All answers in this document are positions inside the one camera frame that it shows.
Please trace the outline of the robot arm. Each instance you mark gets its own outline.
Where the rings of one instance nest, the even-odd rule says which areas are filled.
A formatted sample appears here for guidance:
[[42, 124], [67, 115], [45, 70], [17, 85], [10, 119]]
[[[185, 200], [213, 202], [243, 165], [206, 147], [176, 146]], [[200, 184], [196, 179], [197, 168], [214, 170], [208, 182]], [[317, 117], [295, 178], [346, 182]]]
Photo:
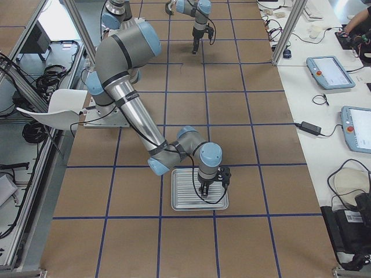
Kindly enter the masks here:
[[168, 143], [143, 105], [130, 82], [129, 70], [146, 65], [161, 53], [161, 43], [150, 23], [142, 21], [110, 35], [98, 46], [95, 60], [98, 89], [121, 111], [139, 135], [150, 158], [148, 165], [156, 175], [163, 175], [186, 157], [199, 161], [196, 194], [208, 195], [209, 185], [218, 181], [224, 189], [229, 186], [230, 169], [221, 166], [222, 148], [206, 141], [191, 126], [183, 127], [174, 142]]
[[[172, 6], [176, 11], [195, 19], [192, 29], [193, 48], [192, 54], [197, 54], [199, 42], [205, 34], [208, 35], [210, 44], [214, 42], [215, 25], [209, 18], [211, 1], [168, 1], [165, 3], [165, 12], [173, 15]], [[106, 1], [101, 15], [101, 23], [110, 30], [122, 30], [139, 21], [134, 19], [129, 1]]]

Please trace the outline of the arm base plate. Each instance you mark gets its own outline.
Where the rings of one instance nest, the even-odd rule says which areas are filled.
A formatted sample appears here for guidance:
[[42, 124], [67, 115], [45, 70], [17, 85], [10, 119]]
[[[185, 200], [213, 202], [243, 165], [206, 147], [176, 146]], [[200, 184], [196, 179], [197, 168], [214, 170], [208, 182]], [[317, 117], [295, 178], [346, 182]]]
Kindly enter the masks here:
[[115, 106], [114, 100], [105, 91], [90, 97], [90, 104], [83, 125], [86, 128], [129, 127], [128, 121]]

